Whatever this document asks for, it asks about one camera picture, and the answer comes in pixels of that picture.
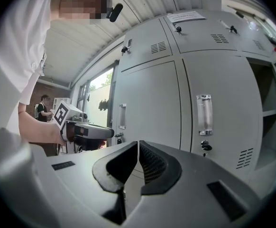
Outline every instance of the sky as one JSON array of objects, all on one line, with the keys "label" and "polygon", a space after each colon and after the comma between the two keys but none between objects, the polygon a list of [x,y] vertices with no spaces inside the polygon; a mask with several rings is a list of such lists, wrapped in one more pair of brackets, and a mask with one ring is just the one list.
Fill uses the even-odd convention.
[{"label": "sky", "polygon": [[96,89],[102,87],[102,83],[105,83],[106,81],[106,75],[108,75],[109,73],[111,73],[113,71],[113,68],[107,72],[105,72],[104,74],[100,75],[99,77],[95,78],[93,81],[91,81],[91,86],[94,85],[96,86]]}]

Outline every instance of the brick wall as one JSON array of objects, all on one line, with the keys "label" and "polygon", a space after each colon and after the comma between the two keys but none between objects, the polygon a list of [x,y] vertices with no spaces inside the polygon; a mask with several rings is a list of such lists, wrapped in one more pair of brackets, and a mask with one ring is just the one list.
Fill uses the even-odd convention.
[{"label": "brick wall", "polygon": [[50,85],[45,85],[42,83],[37,82],[30,99],[30,104],[26,106],[26,112],[31,116],[34,116],[35,112],[35,104],[41,102],[42,95],[48,95],[51,100],[48,105],[46,105],[48,111],[53,108],[54,98],[69,98],[71,91],[53,87]]}]

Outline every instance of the backpack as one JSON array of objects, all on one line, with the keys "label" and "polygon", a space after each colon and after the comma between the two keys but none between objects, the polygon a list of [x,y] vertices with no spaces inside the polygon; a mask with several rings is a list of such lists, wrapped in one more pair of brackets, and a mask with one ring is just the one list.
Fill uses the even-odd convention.
[{"label": "backpack", "polygon": [[38,105],[39,105],[39,104],[36,104],[36,105],[35,105],[35,113],[34,113],[34,115],[35,115],[35,119],[37,119],[37,118],[38,118],[38,116],[39,116],[39,112],[38,112]]}]

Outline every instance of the person in black shirt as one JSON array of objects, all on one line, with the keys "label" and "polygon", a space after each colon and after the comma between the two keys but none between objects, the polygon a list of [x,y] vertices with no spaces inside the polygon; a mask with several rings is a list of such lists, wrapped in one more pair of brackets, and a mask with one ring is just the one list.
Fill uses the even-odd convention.
[{"label": "person in black shirt", "polygon": [[47,112],[46,103],[50,100],[48,95],[41,96],[41,102],[38,105],[38,121],[47,123],[47,117],[52,114],[52,112]]}]

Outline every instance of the corrugated ceiling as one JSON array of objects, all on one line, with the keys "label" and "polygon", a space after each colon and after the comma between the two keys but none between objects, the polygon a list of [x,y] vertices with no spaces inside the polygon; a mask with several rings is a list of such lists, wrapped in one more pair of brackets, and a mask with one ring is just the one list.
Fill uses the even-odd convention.
[{"label": "corrugated ceiling", "polygon": [[45,75],[71,82],[109,42],[131,27],[155,16],[188,9],[220,10],[221,0],[112,0],[124,8],[115,23],[108,19],[53,21],[47,33]]}]

